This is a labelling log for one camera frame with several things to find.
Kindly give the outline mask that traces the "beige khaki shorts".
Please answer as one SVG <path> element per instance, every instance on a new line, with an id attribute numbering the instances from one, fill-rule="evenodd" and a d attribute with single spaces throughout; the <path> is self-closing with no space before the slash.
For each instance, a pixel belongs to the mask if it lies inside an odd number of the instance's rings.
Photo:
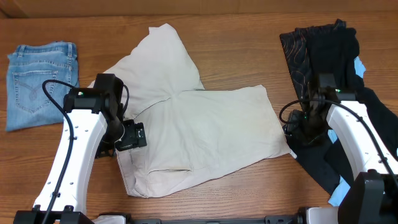
<path id="1" fill-rule="evenodd" d="M 151 27 L 109 69 L 147 144 L 117 154 L 126 193 L 164 197 L 290 152 L 262 85 L 206 90 L 177 31 Z"/>

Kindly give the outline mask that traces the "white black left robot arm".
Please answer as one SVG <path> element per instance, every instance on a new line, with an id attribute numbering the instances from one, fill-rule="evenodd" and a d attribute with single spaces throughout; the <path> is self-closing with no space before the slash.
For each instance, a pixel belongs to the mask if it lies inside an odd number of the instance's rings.
<path id="1" fill-rule="evenodd" d="M 128 87 L 111 73 L 99 73 L 91 88 L 71 87 L 63 105 L 63 134 L 41 193 L 31 210 L 19 210 L 14 223 L 92 221 L 86 216 L 88 183 L 95 159 L 147 144 L 144 125 L 124 120 L 121 102 Z"/>

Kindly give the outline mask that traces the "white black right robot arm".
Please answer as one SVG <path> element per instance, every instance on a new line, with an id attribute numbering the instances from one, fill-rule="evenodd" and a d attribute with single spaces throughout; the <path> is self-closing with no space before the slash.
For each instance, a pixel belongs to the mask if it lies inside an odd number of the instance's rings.
<path id="1" fill-rule="evenodd" d="M 397 161 L 389 154 L 354 90 L 340 88 L 331 73 L 308 84 L 302 112 L 289 114 L 288 136 L 301 144 L 319 144 L 327 129 L 335 131 L 348 158 L 354 183 L 337 207 L 310 207 L 296 223 L 397 223 Z"/>

